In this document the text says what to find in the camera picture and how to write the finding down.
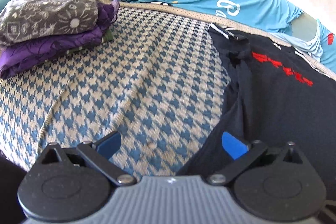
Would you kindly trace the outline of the black t-shirt red print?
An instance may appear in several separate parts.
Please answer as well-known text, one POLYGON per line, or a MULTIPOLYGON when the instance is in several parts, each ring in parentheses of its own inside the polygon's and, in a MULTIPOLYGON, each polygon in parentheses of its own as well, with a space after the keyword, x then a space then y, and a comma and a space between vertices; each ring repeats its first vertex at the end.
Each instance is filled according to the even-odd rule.
POLYGON ((314 70, 292 47, 210 25, 209 35, 230 77, 222 115, 201 149, 178 171, 207 177, 231 162, 228 132, 270 147, 300 147, 335 199, 335 81, 314 70))

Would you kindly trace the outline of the blue houndstooth mattress cover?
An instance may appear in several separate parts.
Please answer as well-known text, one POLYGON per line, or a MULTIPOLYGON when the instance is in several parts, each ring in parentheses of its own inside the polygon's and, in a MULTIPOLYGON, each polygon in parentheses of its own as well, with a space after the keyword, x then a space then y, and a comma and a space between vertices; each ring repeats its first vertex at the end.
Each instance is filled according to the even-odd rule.
POLYGON ((209 27, 175 9, 123 6, 98 46, 1 80, 1 152, 27 170, 48 143, 73 147, 118 131, 113 163, 136 177, 178 174, 218 124, 230 82, 209 27))

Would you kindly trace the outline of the purple folded cloth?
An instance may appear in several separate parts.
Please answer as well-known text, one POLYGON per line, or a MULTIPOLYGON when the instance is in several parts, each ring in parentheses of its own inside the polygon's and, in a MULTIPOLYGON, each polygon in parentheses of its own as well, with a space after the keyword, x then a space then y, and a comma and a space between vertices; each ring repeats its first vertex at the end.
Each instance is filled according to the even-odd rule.
POLYGON ((1 78, 8 79, 68 52, 101 44, 117 19, 120 3, 118 0, 97 1, 97 8, 96 26, 90 31, 32 39, 1 50, 1 78))

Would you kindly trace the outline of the grey patterned folded cloth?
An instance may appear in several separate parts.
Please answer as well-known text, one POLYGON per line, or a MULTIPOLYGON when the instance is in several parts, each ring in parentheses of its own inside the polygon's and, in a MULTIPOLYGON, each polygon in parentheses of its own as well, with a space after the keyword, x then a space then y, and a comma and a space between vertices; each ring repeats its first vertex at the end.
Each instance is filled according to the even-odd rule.
POLYGON ((89 31, 97 17, 96 0, 11 0, 1 11, 1 46, 89 31))

